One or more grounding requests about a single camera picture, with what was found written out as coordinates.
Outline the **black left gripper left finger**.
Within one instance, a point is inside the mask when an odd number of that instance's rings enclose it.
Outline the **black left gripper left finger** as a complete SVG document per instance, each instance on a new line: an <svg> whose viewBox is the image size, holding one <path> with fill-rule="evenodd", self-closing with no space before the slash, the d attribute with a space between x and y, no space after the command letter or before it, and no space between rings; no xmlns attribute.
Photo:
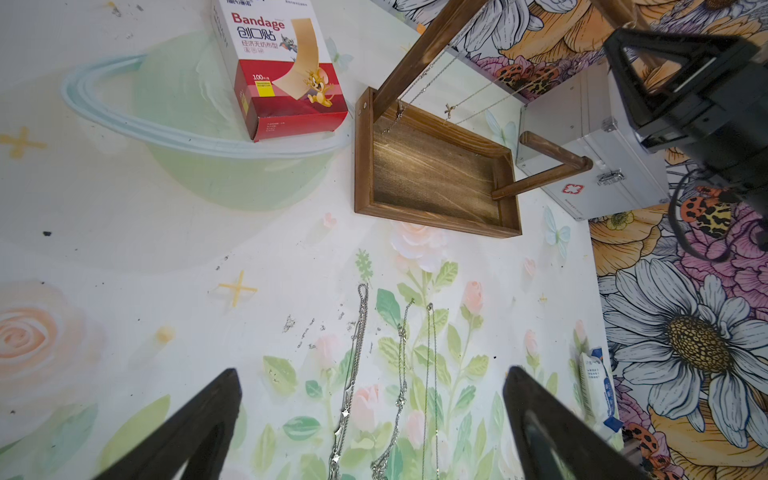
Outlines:
<svg viewBox="0 0 768 480"><path fill-rule="evenodd" d="M228 368L100 479L217 479L240 411L237 370Z"/></svg>

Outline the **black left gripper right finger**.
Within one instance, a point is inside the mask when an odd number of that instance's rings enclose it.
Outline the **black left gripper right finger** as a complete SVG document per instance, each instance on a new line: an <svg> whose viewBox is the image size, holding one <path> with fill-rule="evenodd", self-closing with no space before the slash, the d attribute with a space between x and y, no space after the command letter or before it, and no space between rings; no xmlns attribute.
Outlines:
<svg viewBox="0 0 768 480"><path fill-rule="evenodd" d="M523 368L508 370L503 399L526 479L645 479Z"/></svg>

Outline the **wooden jewelry display stand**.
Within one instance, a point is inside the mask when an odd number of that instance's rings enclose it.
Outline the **wooden jewelry display stand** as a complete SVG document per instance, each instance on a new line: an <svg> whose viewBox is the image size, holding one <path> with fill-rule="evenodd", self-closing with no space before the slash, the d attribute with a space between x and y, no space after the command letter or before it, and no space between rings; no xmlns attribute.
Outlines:
<svg viewBox="0 0 768 480"><path fill-rule="evenodd" d="M594 166L531 131L520 130L530 102L604 59L601 40L638 16L622 1L415 1L432 22L386 80L356 105L356 212L476 235L523 232L520 200L532 190ZM476 103L455 63L495 64L494 84L511 97L530 92L516 131L486 138Z"/></svg>

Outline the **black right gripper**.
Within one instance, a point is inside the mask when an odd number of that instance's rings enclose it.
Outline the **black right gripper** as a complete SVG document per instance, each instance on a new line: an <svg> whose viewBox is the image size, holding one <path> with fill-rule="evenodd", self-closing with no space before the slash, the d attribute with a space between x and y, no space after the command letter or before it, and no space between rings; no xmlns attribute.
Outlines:
<svg viewBox="0 0 768 480"><path fill-rule="evenodd" d="M767 66L736 35L615 30L603 44L632 125L767 215Z"/></svg>

